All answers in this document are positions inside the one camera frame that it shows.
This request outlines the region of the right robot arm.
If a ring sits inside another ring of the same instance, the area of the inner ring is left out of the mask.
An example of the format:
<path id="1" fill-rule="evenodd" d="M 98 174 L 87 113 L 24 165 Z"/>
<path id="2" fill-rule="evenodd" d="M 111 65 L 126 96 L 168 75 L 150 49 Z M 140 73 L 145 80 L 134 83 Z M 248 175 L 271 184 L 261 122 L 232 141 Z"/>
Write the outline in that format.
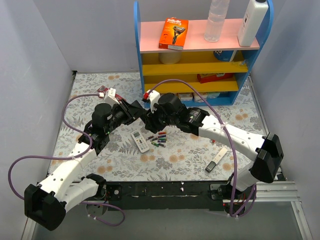
<path id="1" fill-rule="evenodd" d="M 234 173 L 226 186 L 227 195 L 237 199 L 257 182 L 272 183 L 284 158 L 280 138 L 275 133 L 266 136 L 241 130 L 198 107 L 186 107 L 173 93 L 160 95 L 153 90 L 144 95 L 150 104 L 143 122 L 153 133 L 166 126 L 176 126 L 184 133 L 215 140 L 245 155 L 251 163 Z"/>

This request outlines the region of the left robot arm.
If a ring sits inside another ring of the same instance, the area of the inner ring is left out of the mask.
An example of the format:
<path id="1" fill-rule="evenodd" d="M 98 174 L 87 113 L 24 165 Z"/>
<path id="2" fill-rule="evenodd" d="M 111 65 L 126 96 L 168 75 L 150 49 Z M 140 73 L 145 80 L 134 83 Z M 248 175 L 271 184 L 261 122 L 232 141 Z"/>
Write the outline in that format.
<path id="1" fill-rule="evenodd" d="M 142 118 L 146 110 L 134 101 L 118 104 L 100 103 L 95 106 L 84 133 L 64 161 L 39 184 L 30 184 L 24 191 L 24 213 L 49 231 L 55 230 L 66 213 L 82 201 L 93 198 L 104 200 L 108 196 L 107 181 L 91 173 L 73 185 L 75 178 L 94 160 L 110 141 L 110 133 L 120 125 L 130 125 Z"/>

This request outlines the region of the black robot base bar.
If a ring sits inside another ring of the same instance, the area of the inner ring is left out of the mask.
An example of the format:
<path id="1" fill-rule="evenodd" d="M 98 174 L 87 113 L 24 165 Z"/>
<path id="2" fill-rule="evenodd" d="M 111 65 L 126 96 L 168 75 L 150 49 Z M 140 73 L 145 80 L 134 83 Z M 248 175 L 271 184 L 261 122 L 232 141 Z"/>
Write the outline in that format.
<path id="1" fill-rule="evenodd" d="M 102 186 L 92 201 L 122 210 L 188 210 L 229 212 L 232 187 L 226 180 L 113 181 Z"/>

